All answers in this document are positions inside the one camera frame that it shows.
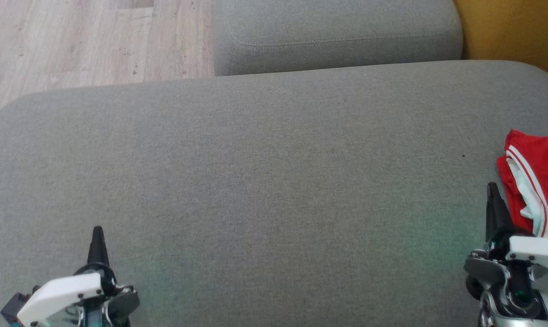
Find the yellow wall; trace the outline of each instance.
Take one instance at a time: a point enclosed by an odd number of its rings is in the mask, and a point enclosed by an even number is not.
[[[466,59],[526,62],[548,72],[548,0],[454,0]]]

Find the black plastic part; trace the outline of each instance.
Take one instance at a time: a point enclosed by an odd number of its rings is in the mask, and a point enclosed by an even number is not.
[[[90,242],[89,257],[86,263],[104,263],[109,266],[106,243],[104,242],[104,231],[101,226],[93,229],[93,239]]]
[[[515,234],[516,228],[496,183],[488,183],[486,202],[486,242],[498,243],[506,234]]]
[[[540,295],[540,292],[538,290],[533,290],[534,298],[538,300],[538,303],[540,303],[540,310],[538,311],[538,315],[534,319],[538,320],[548,320],[548,312],[547,312],[547,306],[544,305],[543,297]]]
[[[484,288],[482,287],[482,285],[480,285],[478,281],[476,281],[474,277],[466,277],[466,289],[473,298],[480,301],[482,292],[484,292]]]
[[[469,277],[482,281],[485,284],[504,284],[504,270],[490,260],[468,258],[463,264],[463,269]]]
[[[516,307],[514,310],[518,312],[521,308],[525,308],[527,315],[536,317],[538,315],[538,306],[534,302],[534,293],[528,267],[530,263],[526,261],[513,260],[507,263],[510,271],[510,280],[508,282],[508,292]]]
[[[8,301],[8,304],[0,311],[1,315],[4,316],[5,320],[11,325],[14,322],[18,322],[18,312],[23,308],[27,300],[30,299],[29,294],[24,295],[20,292],[14,294],[12,298]]]
[[[123,326],[129,320],[129,315],[139,306],[137,292],[119,294],[108,303],[108,317],[115,326]]]

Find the sofa cushion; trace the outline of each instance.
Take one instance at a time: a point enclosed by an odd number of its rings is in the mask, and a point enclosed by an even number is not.
[[[452,0],[216,0],[220,75],[459,59]]]
[[[514,62],[25,96],[0,111],[0,309],[102,225],[135,327],[472,326],[513,128],[548,135],[548,75]]]

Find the white stripe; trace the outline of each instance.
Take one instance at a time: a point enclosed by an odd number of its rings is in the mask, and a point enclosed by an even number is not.
[[[520,214],[532,220],[532,232],[535,236],[540,236],[539,230],[541,227],[544,227],[544,218],[546,216],[544,205],[540,201],[538,194],[536,194],[523,165],[515,158],[516,156],[512,152],[506,151],[506,155],[508,156],[506,158],[508,168],[513,173],[517,189],[525,200],[525,207],[520,209]]]
[[[534,188],[536,189],[536,192],[538,194],[538,197],[540,198],[540,201],[542,201],[544,205],[544,211],[547,214],[547,220],[546,224],[547,226],[544,227],[544,233],[541,234],[542,238],[548,238],[548,205],[547,205],[547,199],[544,197],[543,189],[540,186],[540,183],[538,182],[538,179],[536,178],[536,175],[532,171],[532,168],[530,167],[528,161],[521,155],[521,153],[513,146],[509,146],[508,149],[514,153],[518,157],[518,159],[523,163],[524,169],[527,171],[527,173],[530,176],[530,180],[532,180],[532,183],[534,185]]]

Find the folded clothing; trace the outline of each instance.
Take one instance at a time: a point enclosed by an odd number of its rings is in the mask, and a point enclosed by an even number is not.
[[[496,164],[515,225],[548,238],[548,137],[511,130]]]

